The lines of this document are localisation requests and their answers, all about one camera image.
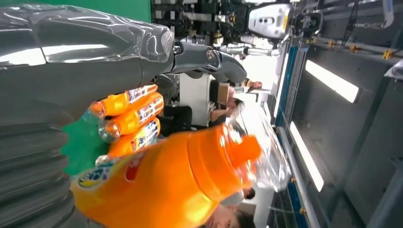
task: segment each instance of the yellow bolt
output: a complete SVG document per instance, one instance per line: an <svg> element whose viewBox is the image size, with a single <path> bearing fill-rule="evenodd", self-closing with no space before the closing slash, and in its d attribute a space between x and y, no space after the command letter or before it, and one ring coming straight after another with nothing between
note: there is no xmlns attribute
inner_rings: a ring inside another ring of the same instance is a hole
<svg viewBox="0 0 403 228"><path fill-rule="evenodd" d="M360 49L360 47L357 47L356 45L350 45L350 52L355 53Z"/></svg>
<svg viewBox="0 0 403 228"><path fill-rule="evenodd" d="M384 52L384 59L390 59L392 57L392 51L391 50L387 50Z"/></svg>
<svg viewBox="0 0 403 228"><path fill-rule="evenodd" d="M328 48L332 48L332 47L334 47L335 46L335 43L333 42L333 41L329 41L328 43L327 43L327 47Z"/></svg>

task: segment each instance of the green wall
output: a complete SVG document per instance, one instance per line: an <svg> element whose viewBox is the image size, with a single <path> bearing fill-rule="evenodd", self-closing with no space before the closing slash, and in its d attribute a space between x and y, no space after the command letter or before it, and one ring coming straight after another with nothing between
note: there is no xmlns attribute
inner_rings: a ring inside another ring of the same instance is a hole
<svg viewBox="0 0 403 228"><path fill-rule="evenodd" d="M0 6L34 2L80 6L130 19L151 21L150 0L0 0Z"/></svg>

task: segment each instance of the bottle label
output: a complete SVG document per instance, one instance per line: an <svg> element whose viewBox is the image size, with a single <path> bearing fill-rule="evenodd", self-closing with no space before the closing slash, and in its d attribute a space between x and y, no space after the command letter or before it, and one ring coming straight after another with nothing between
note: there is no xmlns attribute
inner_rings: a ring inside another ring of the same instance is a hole
<svg viewBox="0 0 403 228"><path fill-rule="evenodd" d="M151 121L147 124L138 136L131 141L133 151L137 151L145 146L148 146L158 136L158 125L156 121Z"/></svg>
<svg viewBox="0 0 403 228"><path fill-rule="evenodd" d="M149 86L143 86L141 88L129 90L129 104L134 103L138 99L147 95Z"/></svg>
<svg viewBox="0 0 403 228"><path fill-rule="evenodd" d="M137 153L133 156L133 159L131 160L129 167L126 170L126 174L125 174L126 181L134 182L134 180L136 179L136 176L137 176L138 169L140 167L140 163L146 152L147 151L143 151L143 152Z"/></svg>
<svg viewBox="0 0 403 228"><path fill-rule="evenodd" d="M155 115L156 112L158 112L161 108L157 109L157 105L159 103L162 103L163 99L162 98L158 98L155 101L151 102L149 105L147 105L146 107L140 109L138 111L138 114L140 116L140 124L146 122L148 119L150 119L152 116Z"/></svg>
<svg viewBox="0 0 403 228"><path fill-rule="evenodd" d="M98 187L117 171L115 164L119 161L120 159L107 161L80 174L77 178L79 186L82 188Z"/></svg>

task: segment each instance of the ceiling light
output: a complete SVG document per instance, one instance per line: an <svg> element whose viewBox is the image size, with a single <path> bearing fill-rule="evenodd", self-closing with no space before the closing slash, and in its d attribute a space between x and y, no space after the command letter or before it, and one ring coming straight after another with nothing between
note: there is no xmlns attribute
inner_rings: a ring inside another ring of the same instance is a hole
<svg viewBox="0 0 403 228"><path fill-rule="evenodd" d="M316 77L319 81L323 82L336 93L340 94L347 101L354 103L357 99L359 88L341 77L333 74L332 72L324 69L318 64L307 61L305 70Z"/></svg>
<svg viewBox="0 0 403 228"><path fill-rule="evenodd" d="M321 191L323 188L323 178L320 175L319 170L317 169L315 162L312 159L312 156L309 153L307 146L305 145L304 141L302 140L302 137L299 134L299 131L297 130L297 127L295 126L294 122L291 122L291 124L290 124L290 131L294 138L295 143L297 144L299 152L302 155L302 159L304 159L305 165L308 168L309 174L311 174L311 177L314 181L316 189L318 191Z"/></svg>
<svg viewBox="0 0 403 228"><path fill-rule="evenodd" d="M277 100L276 100L276 105L274 106L274 112L273 112L274 118L277 117L278 107L280 106L280 98L281 98L281 92L283 91L284 78L286 76L286 70L287 70L287 63L288 63L288 53L284 57L284 64L283 64L283 68L281 70L280 85L278 86Z"/></svg>

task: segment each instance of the orange drink bottle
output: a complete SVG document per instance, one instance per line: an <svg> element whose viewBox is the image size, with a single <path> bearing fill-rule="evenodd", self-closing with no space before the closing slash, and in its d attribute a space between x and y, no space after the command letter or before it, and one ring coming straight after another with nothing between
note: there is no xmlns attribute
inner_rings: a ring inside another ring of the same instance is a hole
<svg viewBox="0 0 403 228"><path fill-rule="evenodd" d="M157 91L157 85L146 85L132 89L118 95L110 95L107 98L93 102L84 117L89 122L97 123L105 116L117 116L124 113L131 104L140 98Z"/></svg>
<svg viewBox="0 0 403 228"><path fill-rule="evenodd" d="M134 134L122 136L109 147L108 159L132 154L148 146L160 133L160 121L154 118Z"/></svg>
<svg viewBox="0 0 403 228"><path fill-rule="evenodd" d="M183 132L78 175L76 206L110 228L194 228L217 205L250 187L247 166L261 155L254 136L226 125Z"/></svg>
<svg viewBox="0 0 403 228"><path fill-rule="evenodd" d="M163 107L163 96L153 92L130 105L123 114L101 123L98 133L106 142L114 142L122 135L137 132L157 116Z"/></svg>

